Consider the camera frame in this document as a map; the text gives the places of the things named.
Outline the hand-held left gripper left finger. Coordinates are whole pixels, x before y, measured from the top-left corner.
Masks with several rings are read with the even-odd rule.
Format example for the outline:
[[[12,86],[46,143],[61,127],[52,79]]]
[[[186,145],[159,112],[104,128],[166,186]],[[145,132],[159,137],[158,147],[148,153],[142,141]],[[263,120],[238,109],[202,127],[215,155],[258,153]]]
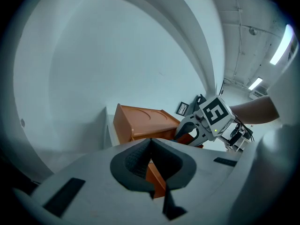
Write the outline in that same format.
[[[162,225],[165,217],[149,193],[123,187],[111,174],[112,158],[137,145],[133,141],[86,154],[46,179],[31,196],[14,188],[13,193],[27,212],[47,225]],[[72,178],[83,186],[57,217],[45,205]]]

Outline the ceiling light panel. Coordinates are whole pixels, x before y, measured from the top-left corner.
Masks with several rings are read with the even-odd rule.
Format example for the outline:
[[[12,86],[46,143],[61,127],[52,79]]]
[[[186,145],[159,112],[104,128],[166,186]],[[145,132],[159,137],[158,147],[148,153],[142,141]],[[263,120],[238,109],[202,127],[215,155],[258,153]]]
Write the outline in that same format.
[[[271,58],[270,64],[276,65],[280,61],[280,59],[286,52],[290,42],[292,41],[293,35],[294,35],[294,31],[293,31],[292,26],[287,24],[285,27],[285,31],[284,31],[282,40],[281,40],[276,52],[274,53],[273,57]]]
[[[249,90],[255,89],[261,82],[263,81],[262,78],[258,77],[249,87]]]

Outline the person's right forearm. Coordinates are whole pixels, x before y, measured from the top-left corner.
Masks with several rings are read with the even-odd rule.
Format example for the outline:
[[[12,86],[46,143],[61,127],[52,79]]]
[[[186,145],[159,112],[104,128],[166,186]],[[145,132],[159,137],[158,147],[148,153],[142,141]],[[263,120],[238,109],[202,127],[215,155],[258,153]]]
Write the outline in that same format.
[[[230,106],[236,121],[243,124],[264,124],[279,118],[279,114],[269,96],[263,96],[240,105]]]

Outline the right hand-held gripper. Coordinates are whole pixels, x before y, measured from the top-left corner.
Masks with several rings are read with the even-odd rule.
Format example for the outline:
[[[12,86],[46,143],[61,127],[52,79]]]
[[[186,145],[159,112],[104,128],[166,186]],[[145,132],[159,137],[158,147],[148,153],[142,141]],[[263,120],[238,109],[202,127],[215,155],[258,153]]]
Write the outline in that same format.
[[[176,128],[175,140],[189,133],[194,136],[187,144],[199,147],[207,140],[214,141],[221,136],[235,120],[235,115],[220,96],[208,99],[199,107],[193,115],[188,115],[180,122]]]

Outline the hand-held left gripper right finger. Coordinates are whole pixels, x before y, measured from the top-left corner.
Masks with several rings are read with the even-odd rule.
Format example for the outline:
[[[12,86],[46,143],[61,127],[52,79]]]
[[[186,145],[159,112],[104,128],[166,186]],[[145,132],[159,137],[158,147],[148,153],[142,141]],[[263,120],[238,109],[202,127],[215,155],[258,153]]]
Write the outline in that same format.
[[[237,225],[231,218],[238,190],[232,188],[238,158],[152,139],[152,159],[166,181],[164,209],[150,212],[150,225]]]

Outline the white air conditioner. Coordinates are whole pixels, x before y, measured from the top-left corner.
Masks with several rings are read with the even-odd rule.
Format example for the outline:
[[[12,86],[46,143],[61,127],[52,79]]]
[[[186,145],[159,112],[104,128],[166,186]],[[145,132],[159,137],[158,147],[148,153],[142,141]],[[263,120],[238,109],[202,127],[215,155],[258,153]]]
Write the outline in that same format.
[[[261,97],[264,97],[264,96],[266,96],[266,94],[261,93],[261,92],[256,91],[256,90],[252,90],[249,94],[249,98],[252,99],[252,100],[255,100],[255,99],[258,99],[258,98],[261,98]]]

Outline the black framed picture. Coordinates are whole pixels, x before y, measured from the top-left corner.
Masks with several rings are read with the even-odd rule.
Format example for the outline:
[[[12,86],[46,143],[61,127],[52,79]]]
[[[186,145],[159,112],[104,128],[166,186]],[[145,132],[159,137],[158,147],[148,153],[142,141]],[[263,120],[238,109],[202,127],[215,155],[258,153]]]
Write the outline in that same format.
[[[180,115],[180,116],[185,116],[185,113],[187,112],[189,105],[184,103],[184,102],[180,102],[177,110],[176,110],[176,114]]]

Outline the orange cardboard box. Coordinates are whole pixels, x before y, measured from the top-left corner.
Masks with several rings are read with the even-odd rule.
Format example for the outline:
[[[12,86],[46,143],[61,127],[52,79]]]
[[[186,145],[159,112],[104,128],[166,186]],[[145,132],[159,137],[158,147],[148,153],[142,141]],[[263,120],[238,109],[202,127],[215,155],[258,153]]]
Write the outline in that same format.
[[[180,121],[164,110],[117,105],[113,118],[114,128],[119,142],[127,143],[143,138],[163,138],[174,140]],[[178,140],[188,145],[193,137],[185,134]],[[146,180],[154,185],[154,198],[165,196],[166,183],[152,160],[148,164]]]

